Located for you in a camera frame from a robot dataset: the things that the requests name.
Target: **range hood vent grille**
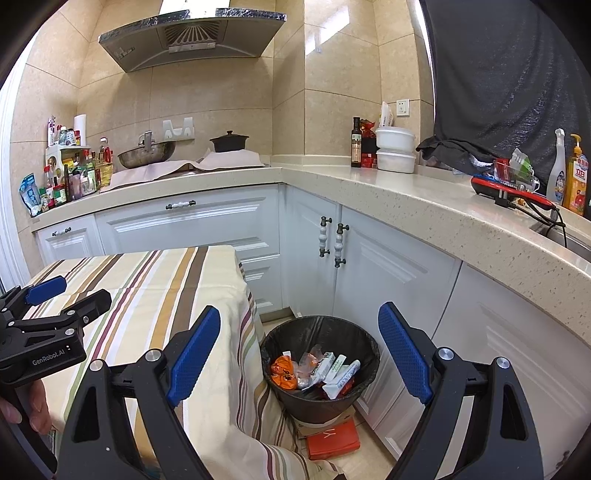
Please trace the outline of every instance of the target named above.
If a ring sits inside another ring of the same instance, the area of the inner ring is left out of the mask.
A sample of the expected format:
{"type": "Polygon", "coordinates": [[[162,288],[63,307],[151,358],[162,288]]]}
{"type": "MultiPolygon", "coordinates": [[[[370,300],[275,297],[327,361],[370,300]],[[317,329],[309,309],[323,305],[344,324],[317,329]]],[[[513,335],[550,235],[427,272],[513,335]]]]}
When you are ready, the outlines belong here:
{"type": "Polygon", "coordinates": [[[217,40],[220,30],[219,21],[200,21],[194,24],[171,25],[166,27],[167,47],[217,40]]]}

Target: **white plastic container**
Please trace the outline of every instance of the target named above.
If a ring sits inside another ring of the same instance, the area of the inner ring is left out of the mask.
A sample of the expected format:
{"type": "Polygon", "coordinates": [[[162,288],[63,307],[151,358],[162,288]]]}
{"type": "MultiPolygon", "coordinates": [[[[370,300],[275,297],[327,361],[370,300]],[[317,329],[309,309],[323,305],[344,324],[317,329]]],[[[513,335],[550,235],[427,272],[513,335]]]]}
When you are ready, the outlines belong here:
{"type": "Polygon", "coordinates": [[[414,154],[378,150],[378,170],[413,173],[416,158],[414,154]]]}
{"type": "Polygon", "coordinates": [[[410,130],[400,127],[380,127],[375,133],[379,148],[393,152],[413,153],[415,136],[410,130]]]}

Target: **countertop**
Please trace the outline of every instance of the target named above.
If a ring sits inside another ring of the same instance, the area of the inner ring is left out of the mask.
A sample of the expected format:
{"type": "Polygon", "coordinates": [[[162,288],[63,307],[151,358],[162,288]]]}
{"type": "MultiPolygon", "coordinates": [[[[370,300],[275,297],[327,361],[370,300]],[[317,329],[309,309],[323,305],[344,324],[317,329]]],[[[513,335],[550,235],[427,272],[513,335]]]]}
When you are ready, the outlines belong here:
{"type": "MultiPolygon", "coordinates": [[[[31,229],[158,197],[269,183],[285,183],[341,203],[461,259],[591,346],[591,263],[535,233],[535,220],[497,207],[465,183],[342,166],[189,174],[78,200],[31,219],[31,229]]],[[[591,244],[591,223],[562,211],[569,233],[591,244]]]]}

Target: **black cloth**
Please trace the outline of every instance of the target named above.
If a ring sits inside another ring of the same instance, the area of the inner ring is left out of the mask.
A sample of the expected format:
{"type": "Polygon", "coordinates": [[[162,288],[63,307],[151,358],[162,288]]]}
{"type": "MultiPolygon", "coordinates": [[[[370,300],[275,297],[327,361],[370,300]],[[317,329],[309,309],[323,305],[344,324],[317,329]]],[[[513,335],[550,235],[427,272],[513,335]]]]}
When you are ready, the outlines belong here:
{"type": "Polygon", "coordinates": [[[530,0],[421,0],[436,86],[434,136],[418,150],[467,174],[480,161],[529,156],[545,186],[557,128],[591,153],[591,76],[573,46],[530,0]]]}

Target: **white kitchen cabinet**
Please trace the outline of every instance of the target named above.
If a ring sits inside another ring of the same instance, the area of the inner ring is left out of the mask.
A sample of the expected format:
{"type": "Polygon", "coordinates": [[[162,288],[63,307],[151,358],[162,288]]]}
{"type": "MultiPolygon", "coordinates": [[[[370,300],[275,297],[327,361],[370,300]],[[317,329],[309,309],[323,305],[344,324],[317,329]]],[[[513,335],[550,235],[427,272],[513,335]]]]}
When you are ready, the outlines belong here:
{"type": "Polygon", "coordinates": [[[290,307],[296,315],[332,315],[336,273],[334,243],[340,206],[293,187],[287,189],[287,269],[290,307]],[[326,224],[326,249],[320,257],[320,219],[326,224]]]}
{"type": "Polygon", "coordinates": [[[461,262],[378,220],[343,208],[346,264],[337,273],[334,316],[374,337],[382,354],[376,380],[358,401],[372,428],[404,388],[378,329],[378,310],[393,301],[413,327],[433,335],[452,293],[461,262]]]}
{"type": "MultiPolygon", "coordinates": [[[[509,359],[534,418],[544,476],[550,478],[591,422],[591,350],[531,303],[467,265],[433,342],[473,362],[509,359]]],[[[465,400],[441,475],[453,470],[470,405],[465,400]]],[[[392,453],[402,451],[421,412],[405,390],[376,429],[392,453]]]]}
{"type": "Polygon", "coordinates": [[[108,254],[232,245],[238,258],[279,254],[277,185],[189,193],[96,215],[108,254]]]}
{"type": "Polygon", "coordinates": [[[37,232],[45,265],[70,258],[98,257],[105,251],[94,215],[68,220],[37,232]]]}
{"type": "Polygon", "coordinates": [[[283,308],[279,255],[242,260],[244,279],[251,289],[258,313],[283,308]]]}

